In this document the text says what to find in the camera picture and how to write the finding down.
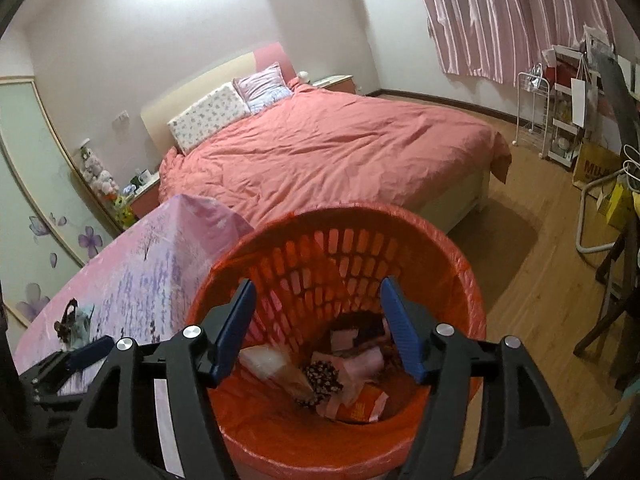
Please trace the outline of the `black white dotted scrunchie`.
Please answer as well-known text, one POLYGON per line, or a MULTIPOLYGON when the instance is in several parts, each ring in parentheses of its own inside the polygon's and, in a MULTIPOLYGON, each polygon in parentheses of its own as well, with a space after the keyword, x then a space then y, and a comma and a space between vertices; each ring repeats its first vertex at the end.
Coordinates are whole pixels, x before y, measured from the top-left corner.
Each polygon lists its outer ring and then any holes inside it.
POLYGON ((308 400, 300 401, 300 404, 307 408, 314 408, 344 389, 344 385, 338 379, 338 369, 330 361, 310 363, 303 368, 303 374, 312 390, 308 400))

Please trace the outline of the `pink wrapper trash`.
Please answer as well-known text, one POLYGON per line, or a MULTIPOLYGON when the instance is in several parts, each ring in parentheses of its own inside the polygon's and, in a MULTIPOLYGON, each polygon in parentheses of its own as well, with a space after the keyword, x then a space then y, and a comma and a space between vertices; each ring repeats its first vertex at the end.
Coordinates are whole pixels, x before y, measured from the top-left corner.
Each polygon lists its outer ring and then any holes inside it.
POLYGON ((384 367, 381 346, 390 340, 387 335, 356 344, 358 330, 337 330, 331 334, 331 356, 344 385, 359 384, 378 374, 384 367))

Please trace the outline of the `orange packet trash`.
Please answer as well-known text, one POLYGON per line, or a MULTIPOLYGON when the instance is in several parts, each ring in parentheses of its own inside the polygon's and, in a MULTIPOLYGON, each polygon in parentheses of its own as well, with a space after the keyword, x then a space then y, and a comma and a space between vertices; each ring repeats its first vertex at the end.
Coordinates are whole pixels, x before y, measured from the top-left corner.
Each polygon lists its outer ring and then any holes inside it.
POLYGON ((343 402, 342 394, 334 394, 328 400, 316 406, 318 415, 348 424, 370 424, 377 422, 382 416, 388 394, 378 386, 366 382, 360 389, 356 399, 347 405, 343 402))

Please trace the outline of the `yellow snack wrapper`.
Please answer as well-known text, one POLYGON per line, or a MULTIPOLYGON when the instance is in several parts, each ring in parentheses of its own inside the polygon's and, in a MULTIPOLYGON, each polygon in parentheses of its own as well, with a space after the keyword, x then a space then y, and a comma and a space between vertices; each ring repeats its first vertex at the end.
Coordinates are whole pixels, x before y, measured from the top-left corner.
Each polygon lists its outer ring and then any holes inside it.
POLYGON ((314 400, 314 389, 306 375, 293 364, 284 349, 268 344, 247 347, 240 351, 238 360, 255 377, 274 382, 295 400, 305 403, 314 400))

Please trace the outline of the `pink lavender print sheet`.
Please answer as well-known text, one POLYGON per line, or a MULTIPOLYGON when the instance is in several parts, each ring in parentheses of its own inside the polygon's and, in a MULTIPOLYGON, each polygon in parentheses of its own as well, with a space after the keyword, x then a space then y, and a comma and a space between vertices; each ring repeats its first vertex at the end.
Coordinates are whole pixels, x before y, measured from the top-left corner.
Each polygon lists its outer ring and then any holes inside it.
POLYGON ((210 268, 250 224, 213 198, 177 195, 108 244, 44 305, 14 352, 19 372, 64 347, 53 325, 76 299, 91 315, 90 336, 169 339, 186 317, 210 268))

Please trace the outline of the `orange plastic laundry basket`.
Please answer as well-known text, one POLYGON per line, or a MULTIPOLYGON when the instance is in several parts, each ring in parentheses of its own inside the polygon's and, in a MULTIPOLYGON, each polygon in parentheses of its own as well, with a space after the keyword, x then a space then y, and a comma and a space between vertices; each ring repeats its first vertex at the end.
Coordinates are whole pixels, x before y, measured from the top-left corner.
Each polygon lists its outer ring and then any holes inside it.
MULTIPOLYGON (((209 271, 188 314, 204 320, 250 280, 257 304, 244 342, 288 349, 309 361, 332 327, 381 317, 380 285, 394 276, 405 297, 465 336, 486 335, 486 314, 469 261, 441 230, 405 209, 342 205, 292 212, 244 236, 209 271)), ((380 422, 334 422, 237 367, 209 395, 240 465, 276 479, 369 479, 408 457, 427 388, 395 370, 384 382, 380 422)))

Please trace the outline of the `pink white nightstand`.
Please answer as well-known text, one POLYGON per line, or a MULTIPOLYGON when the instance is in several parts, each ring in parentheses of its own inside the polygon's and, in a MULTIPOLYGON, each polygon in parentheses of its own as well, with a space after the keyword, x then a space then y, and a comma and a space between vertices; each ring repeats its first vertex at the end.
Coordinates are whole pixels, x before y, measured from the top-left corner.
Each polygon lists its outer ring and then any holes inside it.
POLYGON ((130 207, 138 219, 142 219, 160 204, 160 174, 152 174, 150 180, 134 192, 130 207))

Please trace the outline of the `sliding door floral wardrobe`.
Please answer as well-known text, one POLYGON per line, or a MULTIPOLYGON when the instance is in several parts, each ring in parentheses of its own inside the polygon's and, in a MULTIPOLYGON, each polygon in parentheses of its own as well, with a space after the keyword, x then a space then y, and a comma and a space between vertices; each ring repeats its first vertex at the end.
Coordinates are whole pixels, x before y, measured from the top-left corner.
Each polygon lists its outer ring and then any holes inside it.
POLYGON ((27 326, 119 234, 56 135, 32 78, 1 81, 1 284, 27 326))

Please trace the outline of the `white mug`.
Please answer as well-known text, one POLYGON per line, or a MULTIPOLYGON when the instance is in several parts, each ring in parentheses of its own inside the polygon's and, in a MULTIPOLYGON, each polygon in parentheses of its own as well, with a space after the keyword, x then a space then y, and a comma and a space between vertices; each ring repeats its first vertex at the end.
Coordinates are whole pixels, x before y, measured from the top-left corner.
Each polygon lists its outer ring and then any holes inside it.
POLYGON ((151 173, 149 172, 149 170, 147 169, 138 170, 136 175, 132 179, 132 182, 134 182, 134 184, 137 186, 142 186, 142 185, 146 185, 150 179, 151 179, 151 173))

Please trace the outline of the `stack of plush toys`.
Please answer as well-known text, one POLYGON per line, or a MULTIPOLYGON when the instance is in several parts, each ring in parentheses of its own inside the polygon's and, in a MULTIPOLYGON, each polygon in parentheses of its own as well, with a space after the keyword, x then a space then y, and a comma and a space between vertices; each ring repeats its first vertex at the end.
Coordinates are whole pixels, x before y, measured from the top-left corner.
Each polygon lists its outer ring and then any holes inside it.
POLYGON ((134 187, 128 185, 124 190, 120 188, 102 160, 96 156, 90 146, 89 139, 80 144, 79 155, 81 175, 93 194, 104 205, 120 228, 126 230, 133 226, 137 221, 137 217, 131 209, 134 187))

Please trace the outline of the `coral pink duvet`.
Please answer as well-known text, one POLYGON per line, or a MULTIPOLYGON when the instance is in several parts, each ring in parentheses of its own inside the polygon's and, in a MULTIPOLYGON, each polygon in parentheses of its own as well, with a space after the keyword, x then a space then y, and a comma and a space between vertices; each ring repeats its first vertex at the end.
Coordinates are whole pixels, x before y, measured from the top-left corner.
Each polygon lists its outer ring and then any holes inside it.
POLYGON ((160 164, 160 200, 219 200, 252 226, 290 211, 372 202, 416 214, 465 179, 506 181, 512 155, 487 122, 453 108, 295 84, 292 96, 160 164))

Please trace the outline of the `dark wooden chair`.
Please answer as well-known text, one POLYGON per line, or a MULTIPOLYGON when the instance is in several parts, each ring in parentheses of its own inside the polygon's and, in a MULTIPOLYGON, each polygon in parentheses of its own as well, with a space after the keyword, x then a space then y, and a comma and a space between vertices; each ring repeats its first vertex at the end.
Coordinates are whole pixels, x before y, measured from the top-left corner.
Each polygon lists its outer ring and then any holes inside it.
POLYGON ((595 341, 604 337, 618 321, 623 320, 623 335, 614 356, 610 375, 615 389, 625 390, 639 376, 639 218, 634 211, 626 213, 625 226, 608 250, 596 280, 604 286, 601 312, 597 323, 574 347, 582 356, 595 341))

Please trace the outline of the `white floral pillow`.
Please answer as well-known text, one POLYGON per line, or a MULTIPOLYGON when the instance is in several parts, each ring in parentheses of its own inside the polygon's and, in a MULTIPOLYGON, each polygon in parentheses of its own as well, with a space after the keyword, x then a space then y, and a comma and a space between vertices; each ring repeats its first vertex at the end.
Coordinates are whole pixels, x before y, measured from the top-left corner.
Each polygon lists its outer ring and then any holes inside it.
POLYGON ((234 84, 226 82, 172 118, 167 125, 180 152, 187 155, 221 129, 248 116, 250 108, 234 84))

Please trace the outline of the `beige pink headboard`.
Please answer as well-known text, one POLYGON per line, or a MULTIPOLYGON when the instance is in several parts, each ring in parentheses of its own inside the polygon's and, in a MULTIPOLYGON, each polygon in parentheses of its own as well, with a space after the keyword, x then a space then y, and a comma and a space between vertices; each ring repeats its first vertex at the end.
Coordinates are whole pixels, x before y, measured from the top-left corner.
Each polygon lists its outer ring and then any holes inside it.
POLYGON ((142 108, 141 119, 160 156, 164 156, 175 145, 175 139, 167 125, 171 118, 222 84, 260 72, 273 63, 280 64, 285 81, 296 76, 290 58, 283 47, 275 42, 206 70, 146 104, 142 108))

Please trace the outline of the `pink striped pillow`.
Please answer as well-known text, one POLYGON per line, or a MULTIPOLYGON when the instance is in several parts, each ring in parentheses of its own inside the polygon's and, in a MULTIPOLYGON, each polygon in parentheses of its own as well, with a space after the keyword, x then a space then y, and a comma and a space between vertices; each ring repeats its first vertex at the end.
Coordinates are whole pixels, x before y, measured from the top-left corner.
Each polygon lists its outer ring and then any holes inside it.
POLYGON ((283 79, 278 62, 250 76, 234 78, 233 85, 252 114, 258 114, 293 94, 283 79))

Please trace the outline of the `yellow paper shopping bag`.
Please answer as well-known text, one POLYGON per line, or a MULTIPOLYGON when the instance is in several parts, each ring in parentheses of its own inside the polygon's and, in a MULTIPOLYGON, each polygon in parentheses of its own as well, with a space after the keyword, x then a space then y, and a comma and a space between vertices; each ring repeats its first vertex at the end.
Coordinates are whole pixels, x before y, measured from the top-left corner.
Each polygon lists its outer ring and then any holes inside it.
POLYGON ((599 180, 620 169, 620 155, 600 144, 585 141, 580 147, 572 183, 576 188, 599 180))

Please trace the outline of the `far side nightstand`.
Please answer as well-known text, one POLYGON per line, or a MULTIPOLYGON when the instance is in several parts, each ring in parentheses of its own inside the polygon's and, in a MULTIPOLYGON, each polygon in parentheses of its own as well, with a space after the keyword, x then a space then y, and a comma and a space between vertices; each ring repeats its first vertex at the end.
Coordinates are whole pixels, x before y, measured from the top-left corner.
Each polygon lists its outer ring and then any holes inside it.
POLYGON ((352 75, 331 75, 311 83, 314 88, 335 92, 357 94, 357 86, 352 75))

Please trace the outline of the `pink striped curtain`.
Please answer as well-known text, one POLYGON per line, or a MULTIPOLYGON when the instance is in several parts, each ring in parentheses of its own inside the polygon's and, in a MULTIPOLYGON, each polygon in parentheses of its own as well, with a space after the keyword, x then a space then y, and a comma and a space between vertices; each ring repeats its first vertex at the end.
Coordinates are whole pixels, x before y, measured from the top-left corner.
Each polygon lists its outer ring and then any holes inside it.
POLYGON ((608 0, 423 0, 445 74, 513 86, 558 44, 577 47, 587 27, 616 40, 608 0))

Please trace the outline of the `white tube frame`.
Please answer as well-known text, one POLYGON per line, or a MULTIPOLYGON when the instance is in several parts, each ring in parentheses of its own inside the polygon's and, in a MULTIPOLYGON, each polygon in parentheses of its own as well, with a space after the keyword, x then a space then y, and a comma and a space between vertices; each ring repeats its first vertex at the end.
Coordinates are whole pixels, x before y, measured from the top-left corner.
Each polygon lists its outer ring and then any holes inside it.
POLYGON ((602 255, 614 247, 618 232, 605 225, 605 214, 611 205, 615 185, 619 183, 623 186, 627 184, 625 169, 590 182, 575 182, 579 190, 575 249, 580 258, 602 255))

